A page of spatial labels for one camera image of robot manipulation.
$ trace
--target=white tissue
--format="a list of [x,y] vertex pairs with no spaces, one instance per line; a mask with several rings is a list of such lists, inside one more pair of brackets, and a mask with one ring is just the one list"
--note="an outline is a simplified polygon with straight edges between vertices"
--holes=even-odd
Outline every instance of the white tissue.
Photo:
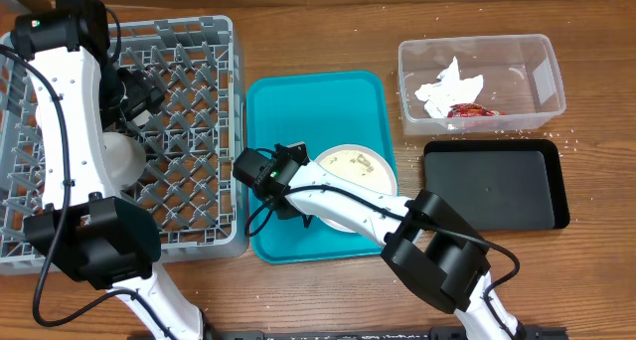
[[473,103],[484,87],[484,77],[477,76],[465,80],[459,79],[459,64],[457,58],[447,69],[437,76],[439,82],[422,85],[415,96],[424,101],[424,109],[430,117],[447,117],[452,105],[458,103]]

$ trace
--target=plastic rack grid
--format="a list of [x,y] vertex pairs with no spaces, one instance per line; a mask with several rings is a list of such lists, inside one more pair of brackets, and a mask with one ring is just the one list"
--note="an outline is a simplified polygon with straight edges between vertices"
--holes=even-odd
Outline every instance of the plastic rack grid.
[[[109,26],[110,52],[116,29]],[[209,16],[121,24],[121,67],[145,71],[166,89],[158,113],[125,132],[148,163],[122,197],[157,222],[162,261],[242,254],[247,189],[232,177],[242,151],[241,53],[232,21]],[[10,45],[9,35],[0,43]],[[0,274],[36,272],[43,257],[22,233],[42,210],[44,148],[36,100],[23,68],[0,57]]]

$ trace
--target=clear plastic container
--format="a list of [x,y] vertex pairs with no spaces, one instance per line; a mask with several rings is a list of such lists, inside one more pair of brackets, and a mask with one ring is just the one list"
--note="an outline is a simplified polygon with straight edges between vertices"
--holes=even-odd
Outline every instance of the clear plastic container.
[[[555,51],[544,35],[462,37],[399,45],[399,87],[406,135],[535,129],[565,111]],[[484,77],[475,103],[504,114],[431,118],[415,92],[439,82],[453,57],[462,80]]]

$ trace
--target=teal tray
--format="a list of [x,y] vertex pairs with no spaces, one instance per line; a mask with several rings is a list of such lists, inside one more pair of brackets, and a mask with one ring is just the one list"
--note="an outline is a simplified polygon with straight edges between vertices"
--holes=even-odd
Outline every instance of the teal tray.
[[[247,92],[247,146],[273,148],[305,142],[311,159],[341,144],[358,144],[394,159],[382,82],[369,72],[341,72],[268,78]],[[261,203],[250,193],[249,209]],[[254,230],[266,216],[252,223]],[[278,220],[274,215],[251,240],[254,252],[273,263],[378,255],[381,249],[357,234],[336,231],[314,219],[309,229],[302,219]]]

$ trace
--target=black cable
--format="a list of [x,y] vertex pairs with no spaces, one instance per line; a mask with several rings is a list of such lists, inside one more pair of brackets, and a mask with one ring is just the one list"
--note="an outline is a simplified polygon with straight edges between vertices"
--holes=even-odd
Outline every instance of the black cable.
[[314,215],[311,215],[309,217],[307,217],[307,215],[302,215],[302,224],[305,225],[305,228],[309,227],[309,224],[311,224],[311,220],[314,219]]
[[400,216],[400,215],[396,215],[393,212],[387,211],[386,209],[382,208],[382,207],[378,207],[374,204],[372,204],[371,202],[363,199],[362,197],[358,196],[358,195],[354,195],[349,191],[345,191],[342,189],[339,189],[337,187],[333,187],[333,186],[329,186],[329,185],[310,185],[310,186],[301,186],[301,187],[296,187],[295,189],[291,189],[291,190],[287,190],[284,191],[283,193],[280,194],[280,196],[278,197],[271,197],[269,198],[269,200],[265,201],[262,203],[262,205],[260,205],[256,211],[254,211],[249,218],[247,218],[247,222],[245,223],[245,235],[248,237],[254,237],[256,236],[262,229],[263,227],[265,227],[265,224],[267,223],[267,221],[269,221],[269,216],[271,215],[271,211],[269,212],[269,215],[267,215],[267,217],[265,218],[265,220],[263,221],[263,223],[258,226],[258,228],[250,233],[249,232],[249,227],[251,226],[251,223],[253,222],[253,220],[256,218],[256,216],[258,216],[258,214],[260,212],[262,212],[262,210],[264,210],[266,207],[270,206],[271,204],[273,204],[275,201],[277,201],[279,198],[285,197],[287,195],[291,195],[294,194],[296,192],[303,192],[303,191],[314,191],[314,190],[320,190],[320,191],[332,191],[332,192],[336,192],[339,193],[341,195],[347,196],[350,199],[369,207],[370,209],[384,215],[387,217],[391,217],[393,219],[396,219],[398,221],[404,221],[404,216]]
[[[349,198],[351,198],[354,201],[357,201],[359,203],[361,203],[364,206],[369,207],[370,209],[386,216],[386,217],[391,217],[393,219],[396,219],[398,221],[405,221],[404,216],[400,216],[400,215],[396,215],[392,212],[387,211],[384,208],[381,208],[379,206],[376,206],[374,204],[372,204],[371,202],[361,198],[360,196],[354,195],[349,191],[345,191],[342,189],[339,189],[337,187],[333,187],[333,186],[329,186],[329,185],[311,185],[311,186],[302,186],[302,187],[297,187],[294,189],[290,189],[287,190],[285,192],[283,192],[280,196],[284,197],[287,195],[291,195],[294,194],[296,192],[302,192],[302,191],[311,191],[311,190],[321,190],[321,191],[333,191],[336,193],[339,193],[341,195],[347,196]],[[253,237],[256,234],[258,234],[258,232],[260,232],[262,230],[262,228],[265,226],[265,224],[267,223],[267,221],[269,221],[269,216],[271,216],[271,213],[273,210],[269,211],[269,214],[267,215],[267,218],[265,218],[265,221],[258,227],[258,229],[256,229],[256,231],[254,231],[252,234],[250,234],[249,231],[249,225],[251,224],[251,222],[253,221],[253,219],[266,207],[268,207],[269,205],[271,205],[272,203],[274,203],[274,201],[277,198],[270,198],[269,200],[263,202],[262,205],[260,205],[260,207],[258,207],[256,209],[256,211],[254,211],[254,213],[252,213],[249,218],[247,219],[247,224],[245,225],[245,234],[248,235],[249,237]],[[497,312],[495,311],[495,308],[492,306],[492,304],[490,303],[491,298],[490,298],[490,292],[496,288],[497,286],[505,283],[506,281],[512,279],[515,275],[517,275],[517,273],[519,273],[519,270],[521,269],[521,264],[519,263],[519,259],[517,258],[517,256],[515,254],[513,254],[512,252],[508,251],[507,249],[494,244],[492,242],[488,242],[486,240],[480,240],[474,237],[470,237],[467,235],[463,235],[463,234],[459,234],[456,232],[452,232],[452,231],[448,231],[442,228],[439,228],[437,226],[434,225],[426,225],[425,229],[428,231],[434,231],[434,232],[438,232],[450,237],[456,237],[456,238],[461,238],[464,239],[466,241],[472,242],[474,244],[483,246],[483,247],[487,247],[489,249],[495,250],[499,253],[501,253],[502,255],[507,256],[515,265],[515,267],[513,268],[512,271],[510,271],[508,274],[502,276],[501,278],[493,281],[490,285],[488,285],[486,287],[486,290],[484,290],[483,293],[483,298],[484,301],[486,302],[486,306],[488,307],[488,310],[492,313],[493,317],[495,318],[495,320],[497,321],[497,323],[499,324],[499,326],[502,328],[502,330],[504,330],[506,332],[506,334],[508,336],[510,336],[511,339],[514,339],[514,335],[512,333],[512,331],[508,328],[508,326],[503,322],[503,320],[499,317],[499,315],[497,314]]]
[[511,339],[514,339],[514,335],[512,333],[512,331],[508,328],[508,326],[506,324],[504,324],[503,320],[499,317],[499,315],[497,314],[497,312],[495,311],[495,308],[493,307],[493,305],[490,303],[490,301],[492,300],[490,298],[490,292],[496,288],[497,286],[505,283],[506,281],[512,279],[515,275],[517,275],[517,273],[519,273],[519,270],[521,269],[521,264],[519,262],[519,259],[517,258],[517,256],[515,254],[513,254],[512,252],[508,251],[507,249],[494,244],[492,242],[488,242],[486,240],[480,240],[474,237],[470,237],[467,235],[463,235],[463,234],[459,234],[456,232],[452,232],[452,231],[448,231],[448,230],[444,230],[442,228],[439,228],[437,226],[433,226],[433,225],[426,225],[426,229],[429,231],[435,231],[450,237],[456,237],[456,238],[460,238],[460,239],[464,239],[466,241],[472,242],[474,244],[480,245],[480,246],[484,246],[487,247],[489,249],[495,250],[499,253],[501,253],[502,255],[507,256],[515,265],[513,270],[511,270],[508,274],[500,277],[499,279],[493,281],[490,285],[488,285],[486,287],[486,290],[484,290],[483,293],[483,299],[486,302],[486,306],[488,307],[488,310],[490,310],[490,312],[493,314],[493,317],[495,317],[495,320],[497,321],[497,323],[499,324],[499,326],[502,328],[502,330],[504,330],[506,332],[506,334],[508,336],[510,336]]
[[121,54],[121,26],[119,25],[119,19],[115,14],[115,11],[111,10],[108,7],[104,7],[106,12],[108,12],[112,19],[115,21],[115,25],[117,26],[117,44],[115,45],[115,51],[112,53],[112,57],[108,59],[108,62],[113,64],[119,61],[119,55]]
[[64,119],[64,113],[62,112],[62,105],[60,104],[61,98],[56,94],[55,90],[53,89],[49,81],[47,81],[47,79],[37,69],[35,69],[29,63],[25,62],[22,58],[20,58],[14,49],[7,46],[0,45],[0,55],[5,56],[6,58],[17,63],[18,65],[24,67],[27,71],[31,72],[37,79],[40,80],[40,82],[44,85],[44,87],[49,92],[49,95],[51,96],[51,101],[56,109],[58,124],[60,125],[60,139],[62,143],[62,165],[63,165],[63,174],[64,174],[64,181],[63,181],[64,198],[62,201],[62,213],[60,215],[60,221],[58,222],[58,228],[56,229],[56,233],[53,236],[53,240],[51,241],[51,245],[49,247],[49,254],[46,255],[44,259],[44,264],[42,265],[42,270],[40,271],[40,277],[38,278],[38,285],[36,286],[36,290],[33,295],[33,307],[32,307],[33,318],[36,320],[38,324],[45,327],[54,327],[54,326],[64,325],[66,323],[69,323],[70,321],[75,320],[76,318],[83,315],[87,311],[93,309],[94,307],[96,307],[97,305],[99,305],[100,303],[102,303],[104,300],[108,298],[111,298],[115,295],[127,294],[127,295],[130,295],[131,298],[137,300],[141,304],[141,306],[143,306],[146,312],[148,312],[148,315],[150,315],[150,317],[155,321],[157,326],[161,329],[161,331],[164,332],[164,334],[167,337],[169,337],[172,340],[177,340],[177,338],[170,332],[170,329],[168,329],[163,324],[163,322],[161,322],[161,320],[159,319],[157,314],[154,312],[152,307],[150,307],[150,305],[143,298],[139,297],[138,293],[128,289],[115,290],[105,295],[102,295],[101,297],[97,298],[96,300],[82,307],[80,310],[74,312],[73,314],[63,319],[46,320],[40,314],[40,300],[42,298],[44,284],[47,279],[47,275],[49,273],[49,268],[51,267],[51,262],[53,261],[53,258],[55,257],[55,253],[57,252],[61,244],[60,239],[62,238],[62,233],[63,233],[62,230],[64,230],[66,227],[67,212],[69,209],[69,203],[71,202],[71,186],[73,184],[73,181],[71,179],[71,166],[70,166],[71,163],[70,163],[70,157],[69,157],[69,137],[67,134],[67,124]]

